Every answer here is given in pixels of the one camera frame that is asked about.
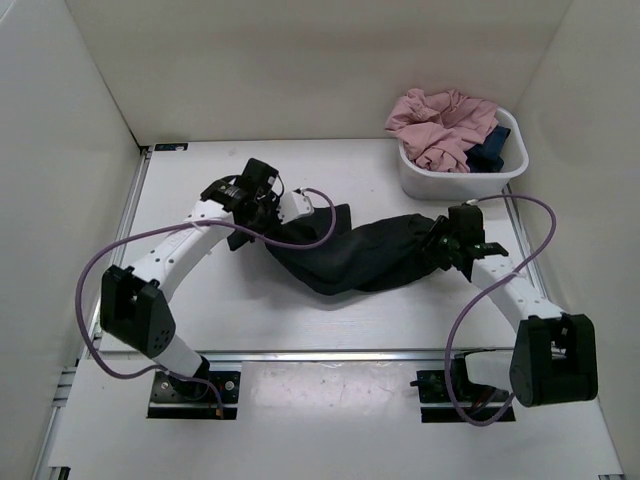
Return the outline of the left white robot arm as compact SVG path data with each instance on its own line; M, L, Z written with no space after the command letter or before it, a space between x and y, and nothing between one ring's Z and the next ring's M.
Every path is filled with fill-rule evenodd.
M241 174L220 178L199 196L185 220L149 253L102 275L102 330L167 371L188 400L206 395L210 364L176 333L170 300L195 266L219 243L239 248L281 223L279 172L251 158Z

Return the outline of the black trousers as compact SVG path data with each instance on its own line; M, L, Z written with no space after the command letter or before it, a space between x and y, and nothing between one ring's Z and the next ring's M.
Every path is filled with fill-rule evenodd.
M270 255L315 292L379 292L405 286L435 272L435 257L423 247L434 220L407 214L354 227L347 204L335 207L329 240L310 250L268 245Z

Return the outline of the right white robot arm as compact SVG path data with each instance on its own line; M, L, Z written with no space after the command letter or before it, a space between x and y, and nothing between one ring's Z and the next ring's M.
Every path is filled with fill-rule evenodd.
M445 344L447 394L470 400L485 386L504 391L524 407L591 401L598 394L595 327L584 314L552 303L521 274L507 250L485 240L480 208L464 203L436 219L425 250L440 269L460 272L489 299L515 332L507 350L453 351L465 306Z

